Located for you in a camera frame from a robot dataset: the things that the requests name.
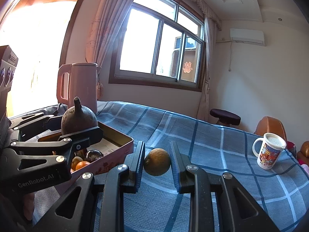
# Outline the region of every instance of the round stool seat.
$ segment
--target round stool seat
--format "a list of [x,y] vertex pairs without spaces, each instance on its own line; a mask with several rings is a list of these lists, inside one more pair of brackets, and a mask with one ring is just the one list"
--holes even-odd
[[240,117],[234,113],[230,113],[221,109],[211,109],[210,115],[219,118],[220,122],[231,125],[239,125]]

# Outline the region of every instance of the white wall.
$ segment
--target white wall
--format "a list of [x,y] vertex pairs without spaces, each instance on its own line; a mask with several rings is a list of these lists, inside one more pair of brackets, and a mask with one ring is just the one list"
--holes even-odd
[[[84,0],[76,18],[69,42],[66,63],[85,62],[85,49],[90,23],[100,0]],[[104,86],[102,101],[126,101],[148,105],[196,117],[200,92],[173,88],[108,84],[111,55],[103,63],[100,80]]]
[[300,149],[309,140],[309,35],[271,22],[224,21],[217,39],[229,39],[230,28],[263,31],[266,47],[233,43],[229,72],[230,43],[217,43],[210,68],[210,109],[239,115],[239,128],[249,132],[262,117],[277,118]]

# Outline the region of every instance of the blue checkered cloth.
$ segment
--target blue checkered cloth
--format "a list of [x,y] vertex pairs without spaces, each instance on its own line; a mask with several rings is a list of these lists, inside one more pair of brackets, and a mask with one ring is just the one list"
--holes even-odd
[[[51,114],[56,108],[33,113]],[[282,232],[292,231],[309,208],[306,172],[287,150],[281,153],[272,170],[260,168],[252,152],[253,142],[258,138],[254,134],[125,102],[98,102],[97,118],[133,137],[135,146],[139,140],[144,141],[146,153],[153,148],[166,149],[171,141],[176,141],[180,152],[205,171],[218,175],[232,173]],[[41,190],[42,201],[36,201],[36,210],[43,210],[42,214],[52,204],[45,197],[50,196],[46,191]],[[214,196],[213,207],[215,228],[219,231]],[[124,196],[125,231],[187,232],[189,208],[190,195],[176,192],[171,169],[157,177],[143,171],[138,193]]]

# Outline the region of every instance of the white air conditioner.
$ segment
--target white air conditioner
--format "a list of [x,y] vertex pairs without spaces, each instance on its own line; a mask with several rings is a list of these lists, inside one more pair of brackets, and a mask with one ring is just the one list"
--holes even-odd
[[244,29],[231,29],[231,40],[235,43],[265,46],[264,32]]

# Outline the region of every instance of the pink box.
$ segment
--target pink box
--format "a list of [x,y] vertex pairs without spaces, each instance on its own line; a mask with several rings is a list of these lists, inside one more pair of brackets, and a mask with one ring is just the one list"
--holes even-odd
[[[117,131],[101,122],[98,122],[98,126],[104,132],[104,139],[113,143],[118,148],[114,151],[106,150],[104,157],[98,159],[91,164],[83,167],[79,170],[76,170],[72,173],[72,178],[69,181],[63,182],[55,186],[55,189],[60,195],[62,195],[83,173],[93,173],[94,175],[100,173],[106,173],[116,165],[119,165],[125,161],[125,158],[128,154],[133,153],[133,138],[128,135],[123,134],[122,132]],[[40,136],[37,141],[54,141],[61,136],[61,132],[53,133],[49,136]]]

